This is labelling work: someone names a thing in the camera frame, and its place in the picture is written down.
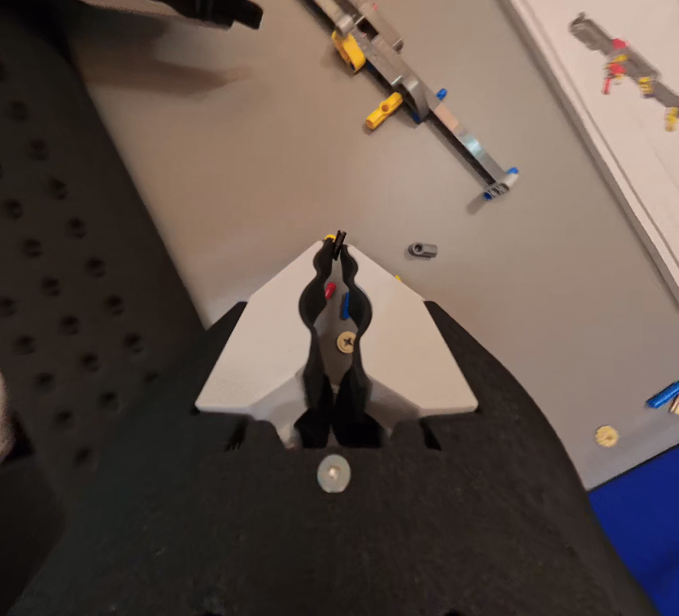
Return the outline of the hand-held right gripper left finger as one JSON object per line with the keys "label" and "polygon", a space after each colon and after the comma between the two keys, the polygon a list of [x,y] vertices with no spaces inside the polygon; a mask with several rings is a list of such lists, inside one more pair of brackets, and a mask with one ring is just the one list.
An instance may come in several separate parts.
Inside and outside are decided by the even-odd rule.
{"label": "hand-held right gripper left finger", "polygon": [[327,446],[333,392],[316,324],[332,269],[333,241],[318,241],[250,297],[195,402],[200,412],[267,421],[287,447]]}

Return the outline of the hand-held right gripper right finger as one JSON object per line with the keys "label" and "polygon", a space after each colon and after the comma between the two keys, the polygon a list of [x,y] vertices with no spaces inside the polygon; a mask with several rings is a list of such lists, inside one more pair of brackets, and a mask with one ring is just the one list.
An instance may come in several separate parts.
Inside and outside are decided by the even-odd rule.
{"label": "hand-held right gripper right finger", "polygon": [[479,401],[424,299],[355,247],[344,246],[340,262],[350,319],[339,317],[337,337],[357,335],[337,382],[337,443],[378,447],[404,421],[476,411]]}

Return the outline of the blue lego axle pin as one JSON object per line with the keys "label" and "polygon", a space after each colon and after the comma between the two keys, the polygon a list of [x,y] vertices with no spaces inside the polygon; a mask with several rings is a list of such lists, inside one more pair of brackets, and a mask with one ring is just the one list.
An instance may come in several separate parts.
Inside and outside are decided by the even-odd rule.
{"label": "blue lego axle pin", "polygon": [[648,400],[646,400],[645,402],[646,406],[652,409],[659,409],[662,406],[665,406],[668,403],[673,402],[678,397],[678,385],[679,385],[678,381],[675,381],[667,385],[661,391],[657,392]]}

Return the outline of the black perforated mat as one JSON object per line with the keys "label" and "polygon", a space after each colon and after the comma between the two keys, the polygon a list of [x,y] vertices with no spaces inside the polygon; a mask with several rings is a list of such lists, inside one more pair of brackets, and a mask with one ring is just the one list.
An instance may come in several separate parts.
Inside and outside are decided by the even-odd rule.
{"label": "black perforated mat", "polygon": [[1,371],[36,451],[80,474],[203,326],[45,21],[1,0]]}

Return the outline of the blue plastic bin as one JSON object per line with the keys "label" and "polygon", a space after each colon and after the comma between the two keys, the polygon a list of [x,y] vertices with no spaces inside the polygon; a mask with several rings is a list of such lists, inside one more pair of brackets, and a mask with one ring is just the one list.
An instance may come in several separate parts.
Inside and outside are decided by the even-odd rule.
{"label": "blue plastic bin", "polygon": [[678,447],[599,485],[591,506],[662,615],[678,614]]}

